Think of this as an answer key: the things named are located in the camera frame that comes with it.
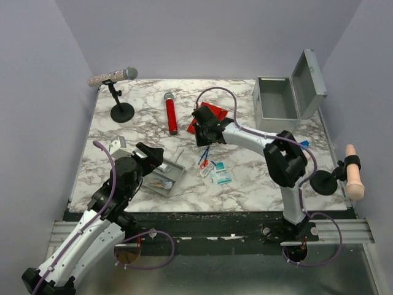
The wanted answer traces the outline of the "gauze bandage roll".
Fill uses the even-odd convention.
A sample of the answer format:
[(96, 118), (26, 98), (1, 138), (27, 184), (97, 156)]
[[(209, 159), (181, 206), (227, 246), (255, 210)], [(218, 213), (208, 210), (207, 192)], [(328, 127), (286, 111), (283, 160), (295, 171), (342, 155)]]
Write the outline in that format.
[(157, 169), (160, 170), (163, 173), (166, 173), (166, 172), (170, 171), (171, 166), (169, 164), (167, 164), (167, 163), (163, 163)]

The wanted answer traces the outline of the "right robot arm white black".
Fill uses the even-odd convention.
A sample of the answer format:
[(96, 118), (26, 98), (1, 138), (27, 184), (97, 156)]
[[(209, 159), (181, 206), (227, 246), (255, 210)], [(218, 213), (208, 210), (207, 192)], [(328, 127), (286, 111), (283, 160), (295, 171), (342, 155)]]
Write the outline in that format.
[(207, 106), (195, 109), (192, 116), (198, 146), (232, 144), (265, 158), (268, 174), (281, 191), (284, 206), (282, 235), (291, 241), (303, 236), (308, 217), (301, 185), (308, 161), (291, 132), (267, 133), (243, 127), (230, 118), (219, 120)]

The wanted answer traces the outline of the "red first aid pouch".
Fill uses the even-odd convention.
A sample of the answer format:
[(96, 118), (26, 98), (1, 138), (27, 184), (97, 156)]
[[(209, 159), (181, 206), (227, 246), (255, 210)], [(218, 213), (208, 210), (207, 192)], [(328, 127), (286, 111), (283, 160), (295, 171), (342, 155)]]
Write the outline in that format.
[[(201, 103), (201, 106), (207, 106), (219, 120), (224, 119), (228, 114), (228, 111), (226, 109), (220, 108), (218, 106), (214, 106), (204, 101)], [(196, 124), (196, 119), (193, 119), (187, 129), (187, 132), (191, 134), (195, 134), (195, 127), (194, 127), (195, 124)]]

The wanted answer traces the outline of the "cotton swabs bag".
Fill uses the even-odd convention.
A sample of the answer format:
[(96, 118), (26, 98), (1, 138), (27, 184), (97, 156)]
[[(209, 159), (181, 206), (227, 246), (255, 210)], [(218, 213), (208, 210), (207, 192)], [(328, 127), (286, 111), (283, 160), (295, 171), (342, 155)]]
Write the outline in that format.
[(164, 179), (160, 179), (160, 178), (151, 179), (150, 184), (154, 187), (158, 187), (158, 188), (166, 189), (166, 190), (170, 190), (173, 187), (172, 181), (168, 181), (168, 180), (164, 180)]

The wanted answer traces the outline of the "grey plastic divided tray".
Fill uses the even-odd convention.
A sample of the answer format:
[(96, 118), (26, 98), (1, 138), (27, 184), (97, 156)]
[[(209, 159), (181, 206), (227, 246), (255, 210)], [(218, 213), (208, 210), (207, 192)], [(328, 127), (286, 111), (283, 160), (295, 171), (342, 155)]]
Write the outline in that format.
[[(152, 192), (155, 192), (161, 196), (164, 197), (169, 197), (174, 191), (177, 185), (180, 183), (182, 176), (185, 172), (185, 167), (182, 165), (179, 165), (176, 162), (170, 161), (168, 159), (163, 159), (163, 163), (167, 163), (171, 166), (171, 169), (169, 172), (163, 173), (157, 168), (150, 174), (144, 177), (143, 182), (142, 182), (142, 187), (146, 188)], [(150, 184), (150, 180), (153, 178), (160, 178), (168, 181), (173, 182), (173, 187), (170, 190), (166, 189), (161, 189), (158, 187), (154, 187)]]

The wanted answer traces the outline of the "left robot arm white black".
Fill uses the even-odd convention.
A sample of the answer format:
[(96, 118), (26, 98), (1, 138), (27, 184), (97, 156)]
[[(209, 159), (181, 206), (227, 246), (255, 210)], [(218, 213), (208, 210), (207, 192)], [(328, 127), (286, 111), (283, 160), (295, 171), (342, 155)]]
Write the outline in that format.
[(28, 268), (21, 279), (30, 294), (75, 294), (76, 276), (72, 271), (77, 263), (109, 227), (110, 238), (131, 242), (136, 228), (124, 215), (143, 178), (163, 163), (164, 150), (138, 143), (138, 152), (114, 157), (99, 141), (93, 145), (108, 157), (111, 171), (109, 178), (93, 194), (74, 230), (57, 251), (38, 268)]

